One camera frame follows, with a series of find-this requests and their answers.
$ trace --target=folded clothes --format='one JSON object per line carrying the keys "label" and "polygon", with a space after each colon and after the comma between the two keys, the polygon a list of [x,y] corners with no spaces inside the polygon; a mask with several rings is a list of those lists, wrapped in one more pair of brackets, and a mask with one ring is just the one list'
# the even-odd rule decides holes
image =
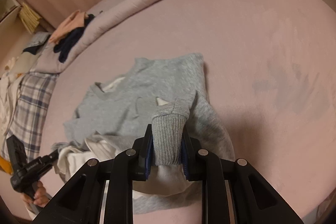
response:
{"label": "folded clothes", "polygon": [[49,37],[50,33],[48,32],[35,33],[22,52],[30,52],[31,54],[36,55],[39,49],[41,49],[43,45],[47,42]]}
{"label": "folded clothes", "polygon": [[[154,166],[148,181],[133,183],[133,189],[141,193],[133,196],[136,214],[187,206],[200,198],[200,186],[187,183],[181,168],[185,125],[203,148],[223,159],[235,158],[230,137],[207,100],[201,54],[168,60],[138,58],[126,75],[111,83],[93,84],[73,119],[64,123],[70,143],[56,144],[53,149],[59,148],[62,154],[71,145],[72,152],[100,155],[101,146],[92,143],[106,141],[111,151],[121,152],[144,136],[149,123]],[[65,168],[66,160],[58,160],[65,173],[74,169]]]}
{"label": "folded clothes", "polygon": [[72,30],[65,38],[61,39],[58,44],[54,47],[54,53],[60,52],[58,60],[61,63],[64,63],[68,58],[69,52],[71,48],[78,42],[78,40],[82,37],[85,28],[89,25],[89,23],[95,18],[94,15],[90,14],[84,20],[84,26],[78,27]]}
{"label": "folded clothes", "polygon": [[81,12],[80,10],[74,11],[57,27],[57,29],[49,38],[48,42],[58,44],[58,42],[62,38],[64,38],[69,32],[78,27],[83,27],[85,15],[86,13]]}

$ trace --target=pink bed sheet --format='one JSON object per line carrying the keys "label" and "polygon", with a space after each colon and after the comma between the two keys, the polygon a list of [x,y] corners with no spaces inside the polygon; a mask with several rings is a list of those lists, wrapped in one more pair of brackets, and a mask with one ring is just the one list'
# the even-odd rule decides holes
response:
{"label": "pink bed sheet", "polygon": [[[335,26],[335,12],[321,0],[156,2],[102,33],[60,75],[40,153],[66,140],[62,124],[93,82],[127,72],[135,57],[201,52],[210,103],[236,156],[303,217],[336,187]],[[51,172],[43,182],[51,194],[62,186]],[[173,215],[200,223],[197,206],[135,223],[173,223]]]}

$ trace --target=gray sweater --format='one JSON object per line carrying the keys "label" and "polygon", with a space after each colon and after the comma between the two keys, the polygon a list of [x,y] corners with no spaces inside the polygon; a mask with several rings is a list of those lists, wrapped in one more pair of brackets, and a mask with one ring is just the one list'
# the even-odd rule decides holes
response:
{"label": "gray sweater", "polygon": [[[138,58],[125,78],[111,90],[109,83],[95,83],[65,122],[72,145],[88,150],[85,138],[107,140],[119,151],[143,137],[152,124],[155,165],[178,165],[182,129],[220,158],[234,160],[228,133],[209,105],[205,89],[203,56],[188,54],[169,60]],[[157,98],[168,102],[158,105]],[[170,196],[153,195],[134,200],[135,213],[186,206],[200,198],[200,184]]]}

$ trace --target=plaid fabric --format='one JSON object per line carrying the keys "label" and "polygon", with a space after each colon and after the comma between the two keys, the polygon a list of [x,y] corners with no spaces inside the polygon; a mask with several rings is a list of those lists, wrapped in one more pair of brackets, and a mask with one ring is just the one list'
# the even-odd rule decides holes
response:
{"label": "plaid fabric", "polygon": [[[6,138],[15,135],[23,142],[28,162],[39,155],[44,121],[57,78],[58,75],[30,72],[21,82],[21,95]],[[1,156],[9,160],[6,142]]]}

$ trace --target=wall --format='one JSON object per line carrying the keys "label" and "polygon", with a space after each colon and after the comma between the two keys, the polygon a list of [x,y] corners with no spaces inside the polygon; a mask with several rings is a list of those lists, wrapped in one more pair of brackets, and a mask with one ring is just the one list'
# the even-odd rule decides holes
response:
{"label": "wall", "polygon": [[0,195],[13,215],[30,219],[20,194],[15,192],[11,186],[10,177],[9,174],[0,171]]}

